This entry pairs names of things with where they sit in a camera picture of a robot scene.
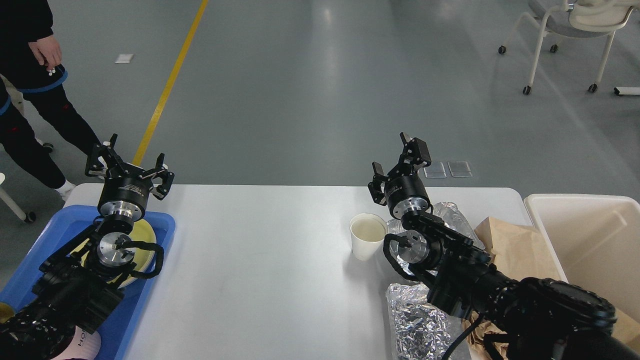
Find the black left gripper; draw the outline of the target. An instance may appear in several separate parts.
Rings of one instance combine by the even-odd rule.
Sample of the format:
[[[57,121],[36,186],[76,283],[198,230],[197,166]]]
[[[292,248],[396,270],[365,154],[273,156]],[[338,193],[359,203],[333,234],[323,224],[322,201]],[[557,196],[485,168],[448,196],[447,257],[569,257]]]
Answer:
[[[109,141],[93,145],[87,157],[85,175],[104,180],[97,209],[100,215],[123,215],[137,222],[146,216],[150,194],[162,201],[169,194],[175,173],[165,164],[165,153],[160,153],[155,166],[140,176],[125,174],[125,164],[115,152],[118,134]]]

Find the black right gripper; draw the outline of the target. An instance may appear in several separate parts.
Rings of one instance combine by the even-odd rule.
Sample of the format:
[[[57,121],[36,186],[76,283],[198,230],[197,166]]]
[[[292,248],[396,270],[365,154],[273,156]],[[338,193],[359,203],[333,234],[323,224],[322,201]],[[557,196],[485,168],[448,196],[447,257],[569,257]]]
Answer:
[[[432,202],[418,171],[429,167],[432,158],[427,143],[400,132],[403,150],[393,167],[393,177],[384,173],[379,162],[371,163],[373,176],[367,188],[373,202],[389,209],[394,219],[412,212],[432,211]]]

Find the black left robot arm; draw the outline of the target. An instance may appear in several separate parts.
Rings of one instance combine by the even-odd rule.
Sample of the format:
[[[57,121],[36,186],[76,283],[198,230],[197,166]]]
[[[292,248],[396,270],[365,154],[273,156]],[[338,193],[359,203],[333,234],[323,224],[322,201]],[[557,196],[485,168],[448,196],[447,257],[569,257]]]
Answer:
[[[85,173],[103,177],[98,215],[39,266],[35,299],[1,324],[3,360],[50,360],[76,328],[93,334],[117,309],[132,278],[150,280],[163,269],[164,248],[134,240],[134,225],[146,215],[150,196],[166,198],[175,175],[158,155],[144,169],[115,151],[117,134],[96,144]]]

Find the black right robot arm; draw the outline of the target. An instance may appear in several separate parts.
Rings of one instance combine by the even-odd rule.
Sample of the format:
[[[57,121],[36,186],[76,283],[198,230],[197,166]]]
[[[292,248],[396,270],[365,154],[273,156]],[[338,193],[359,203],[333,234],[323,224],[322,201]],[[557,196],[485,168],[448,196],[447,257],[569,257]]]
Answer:
[[[490,255],[434,214],[419,170],[432,159],[425,141],[400,133],[398,163],[384,172],[373,162],[372,200],[389,209],[403,232],[386,234],[382,252],[405,280],[428,288],[428,303],[446,314],[478,318],[443,354],[447,360],[482,321],[500,333],[483,337],[492,360],[496,343],[507,344],[510,360],[637,360],[639,354],[613,336],[615,306],[595,292],[552,278],[509,278]]]

